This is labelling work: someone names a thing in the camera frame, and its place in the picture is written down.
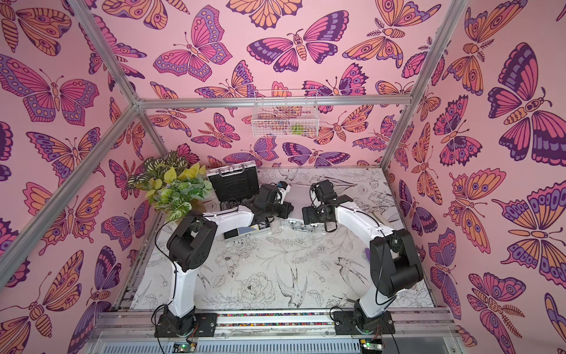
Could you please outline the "aluminium poker case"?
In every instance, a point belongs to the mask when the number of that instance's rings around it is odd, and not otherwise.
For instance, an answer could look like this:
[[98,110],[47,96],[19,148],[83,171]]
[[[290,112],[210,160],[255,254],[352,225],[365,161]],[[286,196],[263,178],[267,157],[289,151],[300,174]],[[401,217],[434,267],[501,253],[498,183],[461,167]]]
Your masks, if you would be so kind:
[[295,232],[317,233],[322,235],[327,233],[324,224],[321,223],[305,224],[305,222],[299,219],[287,219],[284,221],[284,224]]
[[[222,211],[240,206],[241,203],[251,199],[259,191],[255,162],[242,162],[213,168],[206,173],[206,176],[212,183]],[[267,233],[271,230],[268,222],[252,224],[252,226],[257,226],[260,229],[255,235]],[[245,238],[237,236],[237,229],[224,233],[224,240],[236,241]]]

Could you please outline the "blue yellow card deck box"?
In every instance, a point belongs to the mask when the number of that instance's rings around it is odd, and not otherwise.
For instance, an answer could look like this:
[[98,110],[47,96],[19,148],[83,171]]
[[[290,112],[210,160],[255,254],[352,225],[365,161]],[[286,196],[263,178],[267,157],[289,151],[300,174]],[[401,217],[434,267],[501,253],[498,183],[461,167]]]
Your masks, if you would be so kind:
[[247,236],[255,235],[259,231],[260,231],[260,229],[257,226],[240,227],[240,228],[237,229],[237,236],[238,237],[247,237]]

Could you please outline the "green potted plant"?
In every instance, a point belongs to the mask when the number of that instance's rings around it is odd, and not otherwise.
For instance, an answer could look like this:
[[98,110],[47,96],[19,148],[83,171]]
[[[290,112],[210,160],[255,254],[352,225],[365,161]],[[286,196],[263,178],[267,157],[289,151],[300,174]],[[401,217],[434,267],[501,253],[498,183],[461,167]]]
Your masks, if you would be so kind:
[[204,201],[213,191],[206,167],[176,151],[145,160],[143,171],[129,177],[127,187],[144,191],[150,206],[163,213],[168,223],[184,218],[195,209],[195,202]]

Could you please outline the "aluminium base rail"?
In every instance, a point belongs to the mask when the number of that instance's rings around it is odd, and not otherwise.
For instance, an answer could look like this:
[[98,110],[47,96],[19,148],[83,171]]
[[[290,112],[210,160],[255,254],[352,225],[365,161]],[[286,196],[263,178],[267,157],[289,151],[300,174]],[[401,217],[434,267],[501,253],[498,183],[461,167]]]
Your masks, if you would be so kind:
[[103,314],[85,353],[465,353],[440,308],[393,308],[373,331],[340,308],[199,311],[193,333],[176,336],[151,311]]

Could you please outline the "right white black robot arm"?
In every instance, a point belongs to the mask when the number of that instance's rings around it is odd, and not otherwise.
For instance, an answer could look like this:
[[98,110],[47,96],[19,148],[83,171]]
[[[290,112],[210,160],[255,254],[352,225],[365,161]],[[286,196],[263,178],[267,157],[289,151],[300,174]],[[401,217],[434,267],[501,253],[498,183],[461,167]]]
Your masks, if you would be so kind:
[[355,301],[352,318],[362,333],[393,332],[388,308],[400,291],[424,279],[422,261],[409,231],[395,230],[362,211],[349,196],[339,196],[333,183],[324,180],[310,186],[310,206],[302,208],[305,224],[343,226],[367,243],[372,284]]

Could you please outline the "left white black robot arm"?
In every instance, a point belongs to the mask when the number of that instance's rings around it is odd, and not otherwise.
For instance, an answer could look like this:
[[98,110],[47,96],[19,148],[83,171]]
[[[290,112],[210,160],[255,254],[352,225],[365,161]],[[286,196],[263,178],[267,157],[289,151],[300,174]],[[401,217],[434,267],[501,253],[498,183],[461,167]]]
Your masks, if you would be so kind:
[[197,215],[190,212],[167,241],[168,259],[172,263],[173,285],[170,300],[156,320],[155,337],[186,336],[196,331],[195,289],[198,270],[206,262],[218,235],[250,227],[272,218],[287,219],[294,210],[285,200],[291,186],[280,181],[264,184],[248,202],[235,208]]

